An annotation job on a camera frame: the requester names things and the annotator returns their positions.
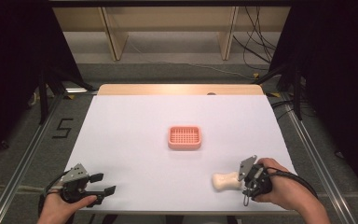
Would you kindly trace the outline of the aluminium floor rail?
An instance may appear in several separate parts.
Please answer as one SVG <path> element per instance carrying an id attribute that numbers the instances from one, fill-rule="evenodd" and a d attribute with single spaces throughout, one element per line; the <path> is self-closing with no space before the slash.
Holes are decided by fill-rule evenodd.
<path id="1" fill-rule="evenodd" d="M 42 189 L 65 170 L 93 95 L 49 96 L 26 109 L 0 149 L 0 224 L 35 224 Z"/>
<path id="2" fill-rule="evenodd" d="M 286 110 L 341 223 L 357 224 L 355 216 L 353 215 L 344 196 L 341 194 L 341 191 L 335 183 L 332 175 L 324 164 L 323 158 L 319 154 L 317 147 L 314 145 L 308 130 L 303 124 L 303 121 L 297 118 L 296 113 L 290 110 L 288 105 L 286 106 Z"/>

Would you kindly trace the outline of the white bone-shaped soap bar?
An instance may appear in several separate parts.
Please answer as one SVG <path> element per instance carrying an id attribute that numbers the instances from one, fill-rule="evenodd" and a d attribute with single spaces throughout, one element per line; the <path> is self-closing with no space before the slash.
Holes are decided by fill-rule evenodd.
<path id="1" fill-rule="evenodd" d="M 238 172 L 227 174 L 215 173 L 212 175 L 213 187 L 218 190 L 240 189 L 241 182 L 238 180 Z"/>

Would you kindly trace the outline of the person's left hand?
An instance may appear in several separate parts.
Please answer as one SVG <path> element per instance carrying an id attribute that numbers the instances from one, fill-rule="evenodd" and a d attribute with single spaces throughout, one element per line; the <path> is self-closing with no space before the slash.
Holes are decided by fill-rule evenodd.
<path id="1" fill-rule="evenodd" d="M 95 195 L 87 196 L 75 203 L 64 201 L 55 190 L 47 195 L 42 212 L 36 224 L 65 224 L 77 210 L 87 207 L 97 200 Z"/>

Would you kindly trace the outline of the white table cover sheet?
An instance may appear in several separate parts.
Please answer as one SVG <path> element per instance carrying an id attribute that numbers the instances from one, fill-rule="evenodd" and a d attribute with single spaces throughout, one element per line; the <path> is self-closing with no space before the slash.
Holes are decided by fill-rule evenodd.
<path id="1" fill-rule="evenodd" d="M 201 147 L 168 147 L 172 126 L 198 126 Z M 83 122 L 69 166 L 82 163 L 116 186 L 101 212 L 120 214 L 244 214 L 273 211 L 270 203 L 243 205 L 238 190 L 217 191 L 215 173 L 231 173 L 256 155 L 293 166 L 281 129 L 264 95 L 96 96 Z"/>

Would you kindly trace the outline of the wooden shelf unit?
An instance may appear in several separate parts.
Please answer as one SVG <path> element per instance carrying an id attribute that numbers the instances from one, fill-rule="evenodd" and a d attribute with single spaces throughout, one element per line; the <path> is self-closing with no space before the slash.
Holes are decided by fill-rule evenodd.
<path id="1" fill-rule="evenodd" d="M 289 7 L 55 7 L 65 32 L 104 32 L 112 59 L 121 59 L 130 32 L 215 32 L 223 60 L 229 59 L 233 35 L 280 32 Z"/>

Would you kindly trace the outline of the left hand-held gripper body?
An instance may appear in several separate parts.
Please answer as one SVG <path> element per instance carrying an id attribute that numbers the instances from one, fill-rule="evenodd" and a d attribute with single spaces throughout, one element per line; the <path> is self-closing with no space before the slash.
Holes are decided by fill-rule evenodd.
<path id="1" fill-rule="evenodd" d="M 86 191 L 89 177 L 89 173 L 81 163 L 72 167 L 62 177 L 62 199 L 67 203 L 75 203 L 87 196 L 95 195 L 97 200 L 91 205 L 101 204 L 104 198 L 103 191 Z"/>

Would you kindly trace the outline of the person's right hand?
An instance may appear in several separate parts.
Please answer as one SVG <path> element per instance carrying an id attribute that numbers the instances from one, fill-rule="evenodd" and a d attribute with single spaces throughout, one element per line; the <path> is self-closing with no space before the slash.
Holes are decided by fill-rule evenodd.
<path id="1" fill-rule="evenodd" d="M 312 193 L 301 184 L 288 177 L 272 176 L 272 191 L 255 197 L 258 203 L 274 203 L 287 210 L 295 210 L 303 213 L 309 205 L 315 205 L 319 201 Z"/>

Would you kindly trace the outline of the pink soap dish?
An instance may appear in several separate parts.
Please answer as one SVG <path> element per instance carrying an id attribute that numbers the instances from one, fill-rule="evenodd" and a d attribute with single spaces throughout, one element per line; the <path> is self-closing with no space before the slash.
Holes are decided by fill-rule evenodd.
<path id="1" fill-rule="evenodd" d="M 198 126 L 172 126 L 168 130 L 168 147 L 174 150 L 196 150 L 201 147 Z"/>

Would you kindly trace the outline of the wooden table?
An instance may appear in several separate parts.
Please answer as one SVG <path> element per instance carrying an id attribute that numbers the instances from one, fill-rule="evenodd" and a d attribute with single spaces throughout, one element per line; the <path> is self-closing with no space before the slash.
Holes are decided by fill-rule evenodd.
<path id="1" fill-rule="evenodd" d="M 254 84 L 103 84 L 98 95 L 263 95 Z"/>

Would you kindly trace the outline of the black tripod stand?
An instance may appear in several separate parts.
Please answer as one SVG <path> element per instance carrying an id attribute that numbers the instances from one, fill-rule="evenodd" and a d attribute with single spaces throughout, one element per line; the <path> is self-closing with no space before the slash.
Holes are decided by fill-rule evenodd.
<path id="1" fill-rule="evenodd" d="M 97 88 L 94 88 L 83 80 L 78 69 L 76 69 L 75 72 L 67 72 L 59 67 L 43 66 L 38 74 L 41 112 L 40 124 L 45 123 L 49 115 L 48 89 L 51 89 L 55 96 L 63 96 L 67 93 L 66 88 L 62 84 L 64 81 L 74 83 L 86 91 L 97 91 Z"/>
<path id="2" fill-rule="evenodd" d="M 283 63 L 274 69 L 270 69 L 264 76 L 254 81 L 254 84 L 261 85 L 267 80 L 280 75 L 280 79 L 277 84 L 278 91 L 288 91 L 293 88 L 293 105 L 295 115 L 299 120 L 302 120 L 300 109 L 301 98 L 301 72 L 300 70 L 290 63 Z"/>

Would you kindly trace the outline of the black curtain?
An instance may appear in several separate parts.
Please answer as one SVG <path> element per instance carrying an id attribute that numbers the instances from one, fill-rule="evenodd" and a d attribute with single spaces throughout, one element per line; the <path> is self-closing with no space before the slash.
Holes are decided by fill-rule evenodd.
<path id="1" fill-rule="evenodd" d="M 0 0 L 0 144 L 56 71 L 82 78 L 48 0 Z"/>
<path id="2" fill-rule="evenodd" d="M 272 59 L 306 79 L 313 108 L 358 177 L 358 0 L 290 0 Z"/>

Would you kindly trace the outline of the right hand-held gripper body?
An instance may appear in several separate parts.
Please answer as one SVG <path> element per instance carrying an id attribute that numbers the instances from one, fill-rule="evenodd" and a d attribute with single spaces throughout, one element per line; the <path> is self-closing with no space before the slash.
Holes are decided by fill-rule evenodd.
<path id="1" fill-rule="evenodd" d="M 247 206 L 250 200 L 256 196 L 269 193 L 272 190 L 267 168 L 262 164 L 257 164 L 256 160 L 257 156 L 253 155 L 240 164 L 238 181 L 243 182 L 244 206 Z"/>

